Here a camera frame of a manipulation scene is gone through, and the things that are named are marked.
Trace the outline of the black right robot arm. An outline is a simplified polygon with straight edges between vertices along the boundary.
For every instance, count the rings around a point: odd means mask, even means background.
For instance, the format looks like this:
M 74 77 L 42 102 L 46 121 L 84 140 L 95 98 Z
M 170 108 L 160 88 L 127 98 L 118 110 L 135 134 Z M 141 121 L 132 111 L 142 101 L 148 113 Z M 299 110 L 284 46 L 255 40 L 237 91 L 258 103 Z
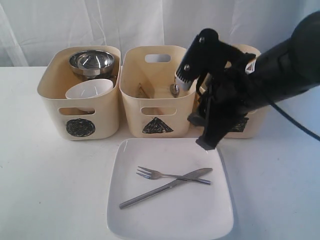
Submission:
M 196 143 L 213 150 L 249 112 L 305 93 L 320 84 L 320 14 L 305 17 L 291 37 L 256 56 L 202 30 L 183 61 L 189 80 L 211 79 L 188 120 L 204 131 Z

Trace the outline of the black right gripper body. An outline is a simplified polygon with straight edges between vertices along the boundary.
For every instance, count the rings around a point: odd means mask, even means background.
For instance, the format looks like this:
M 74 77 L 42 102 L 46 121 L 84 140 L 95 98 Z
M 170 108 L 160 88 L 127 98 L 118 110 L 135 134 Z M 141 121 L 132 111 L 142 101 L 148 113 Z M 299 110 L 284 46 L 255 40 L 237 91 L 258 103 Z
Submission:
M 230 67 L 215 77 L 207 75 L 209 80 L 205 83 L 204 93 L 200 92 L 200 87 L 206 77 L 198 79 L 196 84 L 199 93 L 197 107 L 206 109 L 206 126 L 213 122 L 236 122 L 237 125 L 248 113 L 241 108 L 248 105 L 246 98 L 249 97 L 252 73 Z

